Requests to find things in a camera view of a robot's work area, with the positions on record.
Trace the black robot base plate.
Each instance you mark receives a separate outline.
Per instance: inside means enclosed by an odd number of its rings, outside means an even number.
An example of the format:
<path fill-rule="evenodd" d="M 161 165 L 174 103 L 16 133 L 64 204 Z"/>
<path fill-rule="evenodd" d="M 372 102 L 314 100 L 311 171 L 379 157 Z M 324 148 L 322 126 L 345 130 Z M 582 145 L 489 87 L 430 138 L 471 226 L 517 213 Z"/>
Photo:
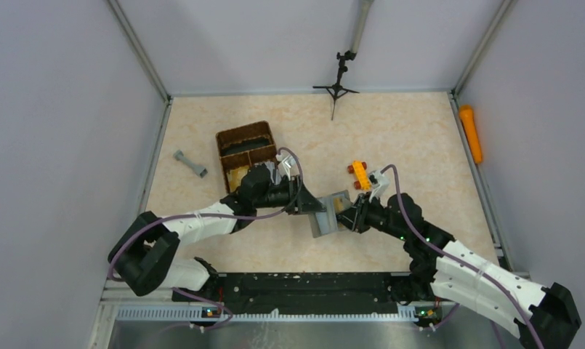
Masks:
<path fill-rule="evenodd" d="M 371 300 L 399 303 L 435 302 L 439 298 L 428 283 L 409 272 L 219 273 L 198 291 L 180 289 L 223 302 L 262 295 L 368 295 Z"/>

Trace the gold credit card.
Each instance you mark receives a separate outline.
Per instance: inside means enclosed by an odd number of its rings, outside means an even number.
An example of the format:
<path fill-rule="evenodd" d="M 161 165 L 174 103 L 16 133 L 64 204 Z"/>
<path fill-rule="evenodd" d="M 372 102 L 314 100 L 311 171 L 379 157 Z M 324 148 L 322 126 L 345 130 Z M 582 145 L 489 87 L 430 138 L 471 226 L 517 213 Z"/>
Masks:
<path fill-rule="evenodd" d="M 351 205 L 351 201 L 345 196 L 337 196 L 333 199 L 333 207 L 336 214 L 345 211 Z"/>

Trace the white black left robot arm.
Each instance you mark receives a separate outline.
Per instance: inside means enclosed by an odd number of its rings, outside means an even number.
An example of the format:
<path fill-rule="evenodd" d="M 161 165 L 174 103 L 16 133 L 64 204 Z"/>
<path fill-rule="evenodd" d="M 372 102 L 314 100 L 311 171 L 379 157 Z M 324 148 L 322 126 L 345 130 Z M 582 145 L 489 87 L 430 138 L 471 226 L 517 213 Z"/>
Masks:
<path fill-rule="evenodd" d="M 109 252 L 108 277 L 125 283 L 138 297 L 160 287 L 198 291 L 213 275 L 194 258 L 181 261 L 178 249 L 213 236 L 243 230 L 261 220 L 258 209 L 273 208 L 273 217 L 325 212 L 326 207 L 305 187 L 300 174 L 274 174 L 265 164 L 250 168 L 240 185 L 205 209 L 159 217 L 139 214 Z"/>

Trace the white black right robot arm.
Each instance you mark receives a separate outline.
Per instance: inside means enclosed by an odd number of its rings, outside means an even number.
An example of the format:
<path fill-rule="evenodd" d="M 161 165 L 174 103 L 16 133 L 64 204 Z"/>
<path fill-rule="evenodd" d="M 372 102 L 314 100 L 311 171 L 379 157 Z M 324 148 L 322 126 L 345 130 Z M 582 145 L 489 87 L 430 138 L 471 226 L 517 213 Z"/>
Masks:
<path fill-rule="evenodd" d="M 486 260 L 426 221 L 407 193 L 386 204 L 364 193 L 335 207 L 345 228 L 356 233 L 373 228 L 403 241 L 415 282 L 501 326 L 524 348 L 569 348 L 581 328 L 569 289 L 537 284 Z"/>

